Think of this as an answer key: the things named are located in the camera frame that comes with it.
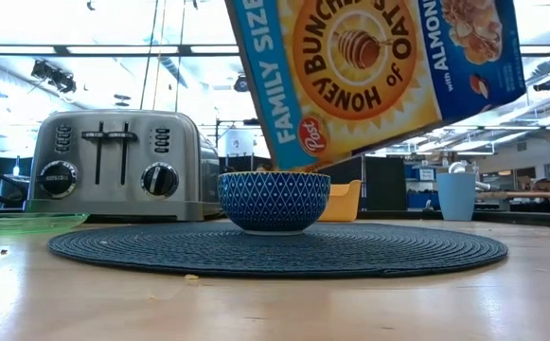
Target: toaster knob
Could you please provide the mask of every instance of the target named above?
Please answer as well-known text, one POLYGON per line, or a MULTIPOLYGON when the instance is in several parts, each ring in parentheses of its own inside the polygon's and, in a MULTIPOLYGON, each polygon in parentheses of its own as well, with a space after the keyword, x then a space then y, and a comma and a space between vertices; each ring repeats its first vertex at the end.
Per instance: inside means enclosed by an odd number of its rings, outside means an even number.
POLYGON ((37 183, 52 198, 63 198, 75 189, 77 169, 66 161, 50 162, 41 170, 37 183))
POLYGON ((176 170, 163 162, 148 166, 142 173, 142 189, 149 195, 167 198, 178 189, 180 180, 176 170))

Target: toaster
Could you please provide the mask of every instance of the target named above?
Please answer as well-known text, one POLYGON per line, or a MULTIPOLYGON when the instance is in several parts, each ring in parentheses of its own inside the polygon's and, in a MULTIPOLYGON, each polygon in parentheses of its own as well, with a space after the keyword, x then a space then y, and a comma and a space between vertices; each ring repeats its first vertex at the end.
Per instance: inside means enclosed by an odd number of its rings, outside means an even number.
POLYGON ((183 114, 57 113, 39 128, 25 211, 201 221, 221 212, 219 173, 217 150, 183 114))

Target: round placemat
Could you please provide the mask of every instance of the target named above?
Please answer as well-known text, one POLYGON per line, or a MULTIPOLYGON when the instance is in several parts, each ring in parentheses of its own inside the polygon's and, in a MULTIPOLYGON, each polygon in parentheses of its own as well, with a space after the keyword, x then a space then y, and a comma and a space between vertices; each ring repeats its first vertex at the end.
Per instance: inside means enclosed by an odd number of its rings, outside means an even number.
POLYGON ((387 224, 315 224, 289 237, 250 236, 230 223, 130 225, 67 233, 49 248, 99 265, 275 278, 431 275, 507 255, 506 246, 490 238, 387 224))

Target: cereal box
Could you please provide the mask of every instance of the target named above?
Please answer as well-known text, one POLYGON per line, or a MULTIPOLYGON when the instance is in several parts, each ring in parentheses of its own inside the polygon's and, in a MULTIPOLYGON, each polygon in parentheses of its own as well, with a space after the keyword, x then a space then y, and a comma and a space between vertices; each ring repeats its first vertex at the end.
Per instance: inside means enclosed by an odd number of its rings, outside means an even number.
POLYGON ((271 157, 313 170, 524 94, 510 0, 227 0, 271 157))

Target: blue patterned bowl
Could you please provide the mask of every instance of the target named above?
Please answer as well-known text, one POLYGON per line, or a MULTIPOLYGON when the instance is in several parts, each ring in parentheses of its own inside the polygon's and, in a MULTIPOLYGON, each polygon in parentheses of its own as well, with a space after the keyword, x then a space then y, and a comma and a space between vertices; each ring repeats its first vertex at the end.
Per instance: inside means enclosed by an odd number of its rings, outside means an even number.
POLYGON ((323 214, 331 188, 329 176, 301 172, 233 172, 218 180, 224 213, 258 235, 302 233, 323 214))

